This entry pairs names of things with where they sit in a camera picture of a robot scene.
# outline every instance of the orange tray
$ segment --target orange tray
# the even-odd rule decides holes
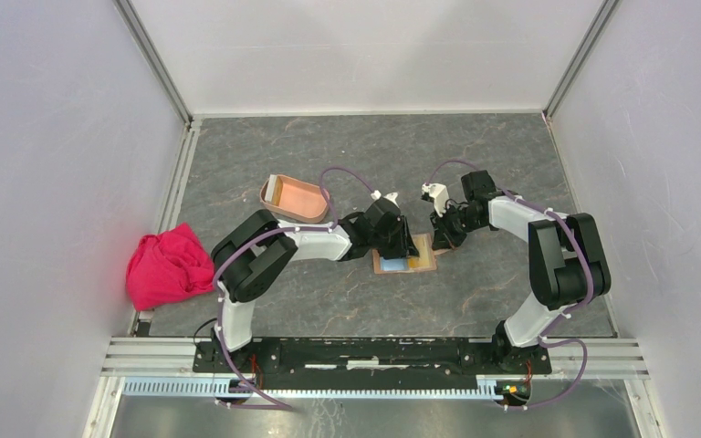
[[[306,224],[317,224],[323,220],[329,210],[329,205],[324,201],[317,185],[302,182],[286,175],[277,175],[277,181],[280,187],[276,188],[273,203],[265,201],[269,178],[262,186],[259,200],[262,201],[265,208],[273,213],[283,214]]]

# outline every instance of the gray table surface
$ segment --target gray table surface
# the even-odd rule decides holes
[[[526,199],[575,212],[538,114],[274,117],[203,121],[179,222],[210,251],[262,208],[258,193],[271,173],[316,183],[322,169],[342,165],[382,193],[399,192],[413,233],[430,233],[432,207],[420,199],[420,187],[438,163],[456,157]],[[448,165],[435,182],[461,201],[460,176],[468,171]],[[329,173],[327,181],[340,215],[369,206],[364,187],[349,175]],[[371,255],[295,262],[257,301],[255,336],[486,337],[530,291],[527,245],[506,232],[476,231],[437,264],[433,272],[376,275]],[[151,335],[190,336],[215,312],[213,294],[157,308]],[[603,299],[555,335],[611,336]]]

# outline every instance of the red towel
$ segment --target red towel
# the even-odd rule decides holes
[[[125,285],[136,310],[177,303],[212,289],[214,262],[187,224],[138,243]]]

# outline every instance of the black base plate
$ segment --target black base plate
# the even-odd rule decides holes
[[[233,352],[232,359],[248,373],[256,355],[271,390],[475,389],[477,374],[525,375],[528,360],[534,374],[552,373],[549,354],[541,347],[502,365],[492,360],[492,353],[490,342],[470,338],[260,338]],[[353,368],[354,360],[407,368]],[[218,341],[200,342],[193,371],[230,372]]]

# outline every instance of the white wall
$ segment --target white wall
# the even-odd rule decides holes
[[[701,1],[622,2],[554,132],[671,436],[701,436]]]
[[[0,1],[0,437],[81,435],[182,128],[111,1]]]
[[[600,0],[133,0],[195,113],[540,110]]]

